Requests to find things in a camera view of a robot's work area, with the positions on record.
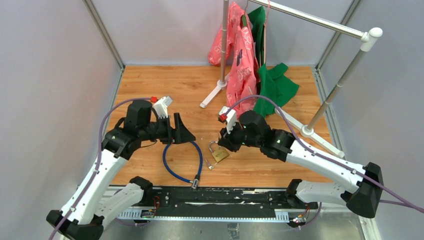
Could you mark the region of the brass padlock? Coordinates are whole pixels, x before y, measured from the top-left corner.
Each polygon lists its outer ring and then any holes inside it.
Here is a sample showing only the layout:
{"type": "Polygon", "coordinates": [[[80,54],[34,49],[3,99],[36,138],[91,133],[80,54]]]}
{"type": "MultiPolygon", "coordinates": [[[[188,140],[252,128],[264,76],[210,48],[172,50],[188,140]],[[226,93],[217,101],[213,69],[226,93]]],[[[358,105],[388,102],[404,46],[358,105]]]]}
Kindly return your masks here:
{"type": "Polygon", "coordinates": [[[212,146],[217,144],[217,141],[210,141],[208,144],[208,148],[216,163],[220,163],[224,159],[228,158],[230,154],[224,147],[221,147],[220,145],[218,145],[217,150],[213,150],[212,146]]]}

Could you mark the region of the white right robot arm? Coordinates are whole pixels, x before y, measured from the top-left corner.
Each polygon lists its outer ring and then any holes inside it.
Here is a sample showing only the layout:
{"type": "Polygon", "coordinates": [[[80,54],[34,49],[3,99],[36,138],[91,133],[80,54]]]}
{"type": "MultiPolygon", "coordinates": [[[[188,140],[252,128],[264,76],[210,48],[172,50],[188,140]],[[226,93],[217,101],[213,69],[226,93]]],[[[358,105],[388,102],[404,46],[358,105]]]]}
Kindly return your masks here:
{"type": "Polygon", "coordinates": [[[224,106],[218,120],[225,123],[218,145],[237,152],[242,146],[258,148],[270,159],[305,167],[332,180],[331,183],[293,179],[285,191],[286,204],[298,209],[306,203],[329,203],[346,206],[368,219],[376,216],[382,195],[381,167],[373,162],[361,165],[317,149],[294,134],[271,128],[265,118],[253,110],[237,117],[224,106]]]}

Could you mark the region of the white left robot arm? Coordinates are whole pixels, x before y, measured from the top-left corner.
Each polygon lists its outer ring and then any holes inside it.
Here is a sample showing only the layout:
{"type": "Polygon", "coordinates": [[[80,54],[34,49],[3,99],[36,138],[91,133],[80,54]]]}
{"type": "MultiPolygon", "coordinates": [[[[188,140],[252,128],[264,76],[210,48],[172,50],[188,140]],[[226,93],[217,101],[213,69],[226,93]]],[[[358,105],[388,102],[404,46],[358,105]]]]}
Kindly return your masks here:
{"type": "Polygon", "coordinates": [[[140,176],[132,178],[108,200],[102,201],[102,197],[144,141],[168,145],[196,139],[184,126],[179,113],[174,114],[174,124],[170,123],[168,106],[172,101],[169,96],[128,99],[126,116],[112,130],[99,130],[97,156],[89,172],[69,201],[46,217],[55,233],[71,240],[98,240],[105,228],[129,207],[159,206],[153,184],[140,176]]]}

